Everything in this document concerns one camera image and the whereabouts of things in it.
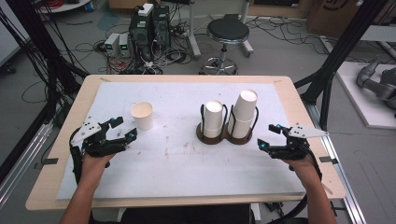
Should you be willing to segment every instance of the table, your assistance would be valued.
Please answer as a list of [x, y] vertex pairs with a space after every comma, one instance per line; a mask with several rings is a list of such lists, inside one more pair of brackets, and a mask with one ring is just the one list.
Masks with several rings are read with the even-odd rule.
[[[300, 122], [312, 125], [304, 109], [297, 91], [288, 77], [211, 77], [211, 76], [109, 76], [91, 75], [87, 77], [70, 110], [64, 126], [54, 143], [49, 158], [59, 158], [55, 165], [45, 165], [26, 202], [29, 210], [64, 209], [68, 201], [56, 200], [56, 194], [61, 185], [64, 167], [69, 157], [68, 141], [71, 133], [78, 128], [87, 116], [96, 91], [102, 82], [200, 82], [200, 83], [268, 83], [276, 88], [281, 99], [289, 123]], [[312, 150], [317, 157], [328, 156], [319, 138], [309, 139]], [[330, 199], [342, 199], [346, 193], [344, 187], [330, 162], [321, 163], [320, 169], [324, 175], [322, 183]], [[132, 206], [162, 206], [188, 204], [219, 204], [219, 203], [255, 203], [276, 201], [298, 201], [303, 195], [271, 195], [264, 192], [261, 195], [207, 196], [183, 198], [133, 198], [94, 200], [93, 207], [132, 207]]]

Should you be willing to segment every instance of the power supply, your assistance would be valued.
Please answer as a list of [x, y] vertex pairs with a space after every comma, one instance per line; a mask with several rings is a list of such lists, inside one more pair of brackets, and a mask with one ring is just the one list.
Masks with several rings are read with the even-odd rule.
[[120, 54], [121, 57], [131, 57], [132, 44], [128, 34], [120, 34]]
[[105, 47], [109, 57], [117, 57], [120, 53], [120, 34], [111, 34], [105, 42]]

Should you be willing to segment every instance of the black metal frame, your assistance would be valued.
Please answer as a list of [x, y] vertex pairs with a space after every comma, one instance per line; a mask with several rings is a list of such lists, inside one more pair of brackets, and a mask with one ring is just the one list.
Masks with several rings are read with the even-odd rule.
[[311, 83], [306, 92], [301, 94], [302, 100], [309, 105], [315, 105], [318, 97], [323, 92], [319, 121], [319, 125], [323, 130], [327, 130], [332, 79], [350, 51], [361, 40], [361, 37], [387, 2], [388, 0], [364, 0], [361, 8], [319, 70], [311, 76], [294, 83], [296, 89]]

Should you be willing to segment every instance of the electronic equipment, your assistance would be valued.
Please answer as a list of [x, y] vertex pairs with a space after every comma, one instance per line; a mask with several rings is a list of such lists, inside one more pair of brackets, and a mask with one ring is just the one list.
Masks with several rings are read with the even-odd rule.
[[120, 34], [120, 55], [124, 58], [131, 57], [132, 43], [128, 34]]
[[147, 16], [139, 16], [137, 13], [134, 13], [129, 26], [129, 32], [136, 59], [143, 62], [153, 61], [152, 49], [155, 49], [156, 45], [153, 42], [154, 24], [152, 12]]
[[254, 0], [255, 5], [297, 7], [300, 0]]
[[163, 49], [171, 47], [169, 6], [158, 6], [154, 8], [152, 18], [154, 20], [154, 33], [157, 45]]
[[120, 34], [111, 34], [105, 42], [108, 57], [117, 57], [120, 53]]
[[152, 5], [151, 3], [145, 3], [145, 5], [143, 5], [143, 9], [140, 9], [137, 12], [137, 15], [149, 16], [153, 8], [154, 8], [154, 5]]

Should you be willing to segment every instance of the paper cup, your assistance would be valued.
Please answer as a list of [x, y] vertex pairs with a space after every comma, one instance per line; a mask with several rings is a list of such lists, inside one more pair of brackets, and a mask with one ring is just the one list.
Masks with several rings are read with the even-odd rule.
[[203, 135], [204, 135], [205, 137], [208, 137], [208, 138], [217, 137], [217, 136], [220, 135], [220, 133], [221, 133], [221, 127], [220, 127], [219, 129], [217, 129], [217, 130], [208, 130], [208, 129], [204, 129], [204, 131], [203, 131]]
[[152, 128], [152, 105], [148, 102], [134, 104], [131, 108], [132, 117], [136, 121], [137, 128], [147, 131]]
[[250, 129], [250, 124], [253, 121], [253, 119], [248, 120], [248, 121], [242, 121], [239, 119], [236, 119], [235, 127], [233, 128], [234, 120], [233, 116], [230, 117], [230, 121], [228, 123], [228, 133], [231, 135], [231, 132], [233, 131], [232, 137], [234, 138], [244, 138], [248, 135], [248, 131]]
[[242, 121], [252, 120], [254, 110], [256, 109], [257, 98], [257, 93], [253, 90], [241, 91], [233, 107], [235, 117]]
[[222, 104], [219, 101], [209, 101], [205, 105], [204, 118], [205, 129], [217, 130], [222, 125]]

